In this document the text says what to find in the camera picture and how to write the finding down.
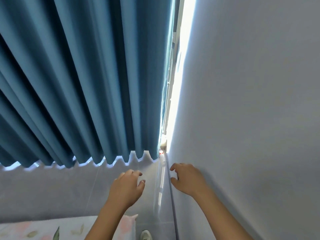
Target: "gray wall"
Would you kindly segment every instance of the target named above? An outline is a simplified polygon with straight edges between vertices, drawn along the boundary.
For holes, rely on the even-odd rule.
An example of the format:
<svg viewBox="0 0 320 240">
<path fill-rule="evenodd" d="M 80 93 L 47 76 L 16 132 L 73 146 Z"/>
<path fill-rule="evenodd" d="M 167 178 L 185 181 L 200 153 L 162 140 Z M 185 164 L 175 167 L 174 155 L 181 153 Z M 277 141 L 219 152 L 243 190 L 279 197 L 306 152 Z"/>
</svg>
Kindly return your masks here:
<svg viewBox="0 0 320 240">
<path fill-rule="evenodd" d="M 320 0 L 197 0 L 169 161 L 256 239 L 320 238 Z M 180 239 L 213 237 L 173 189 Z"/>
</svg>

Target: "person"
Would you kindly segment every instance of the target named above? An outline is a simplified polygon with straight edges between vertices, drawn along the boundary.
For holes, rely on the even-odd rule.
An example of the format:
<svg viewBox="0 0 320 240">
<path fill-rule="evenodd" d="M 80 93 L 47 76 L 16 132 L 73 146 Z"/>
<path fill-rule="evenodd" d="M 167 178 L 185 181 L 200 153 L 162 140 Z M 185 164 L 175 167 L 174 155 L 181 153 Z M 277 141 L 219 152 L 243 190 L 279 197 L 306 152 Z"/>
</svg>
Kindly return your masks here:
<svg viewBox="0 0 320 240">
<path fill-rule="evenodd" d="M 194 198 L 217 240 L 253 240 L 207 185 L 200 170 L 191 164 L 184 163 L 174 163 L 170 170 L 177 173 L 177 178 L 171 178 L 172 185 Z M 140 171 L 130 169 L 114 180 L 108 199 L 85 240 L 112 239 L 126 210 L 142 195 L 145 180 L 140 181 L 137 186 L 139 176 L 142 176 Z M 148 231 L 143 231 L 140 239 L 152 240 L 152 237 Z"/>
</svg>

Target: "person's right arm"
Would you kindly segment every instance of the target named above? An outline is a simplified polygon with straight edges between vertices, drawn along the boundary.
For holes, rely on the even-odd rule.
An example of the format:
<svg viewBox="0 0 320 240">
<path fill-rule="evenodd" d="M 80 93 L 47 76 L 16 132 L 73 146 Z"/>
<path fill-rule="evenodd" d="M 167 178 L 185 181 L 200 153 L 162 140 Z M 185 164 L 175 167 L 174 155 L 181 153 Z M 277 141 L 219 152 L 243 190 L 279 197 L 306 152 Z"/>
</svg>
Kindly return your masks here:
<svg viewBox="0 0 320 240">
<path fill-rule="evenodd" d="M 191 164 L 174 163 L 170 170 L 174 170 L 178 177 L 172 177 L 171 183 L 177 190 L 194 198 L 217 240 L 253 240 L 206 184 L 197 168 Z"/>
</svg>

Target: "hand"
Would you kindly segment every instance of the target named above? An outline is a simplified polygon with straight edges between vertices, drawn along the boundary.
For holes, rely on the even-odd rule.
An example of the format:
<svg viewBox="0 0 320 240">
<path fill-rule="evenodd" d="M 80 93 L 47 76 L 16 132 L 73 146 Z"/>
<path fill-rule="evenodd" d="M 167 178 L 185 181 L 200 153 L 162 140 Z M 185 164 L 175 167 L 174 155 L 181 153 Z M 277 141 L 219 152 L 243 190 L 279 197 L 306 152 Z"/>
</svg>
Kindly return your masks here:
<svg viewBox="0 0 320 240">
<path fill-rule="evenodd" d="M 142 176 L 142 173 L 138 170 L 129 169 L 121 173 L 111 185 L 106 204 L 110 203 L 123 211 L 132 206 L 141 197 L 146 182 L 141 180 L 137 186 L 139 176 Z"/>
<path fill-rule="evenodd" d="M 173 170 L 177 173 L 178 179 L 172 177 L 171 183 L 177 190 L 194 198 L 208 188 L 200 170 L 193 165 L 174 163 L 170 168 L 170 171 Z"/>
</svg>

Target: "white shoe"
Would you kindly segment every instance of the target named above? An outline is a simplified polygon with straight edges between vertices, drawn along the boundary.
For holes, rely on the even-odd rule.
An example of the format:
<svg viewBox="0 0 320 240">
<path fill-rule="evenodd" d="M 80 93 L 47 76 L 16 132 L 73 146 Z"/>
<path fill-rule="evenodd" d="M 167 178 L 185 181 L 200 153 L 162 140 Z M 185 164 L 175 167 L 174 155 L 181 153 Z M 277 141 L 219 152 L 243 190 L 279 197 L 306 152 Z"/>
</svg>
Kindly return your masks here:
<svg viewBox="0 0 320 240">
<path fill-rule="evenodd" d="M 140 240 L 152 240 L 152 236 L 148 230 L 144 230 L 140 234 Z"/>
</svg>

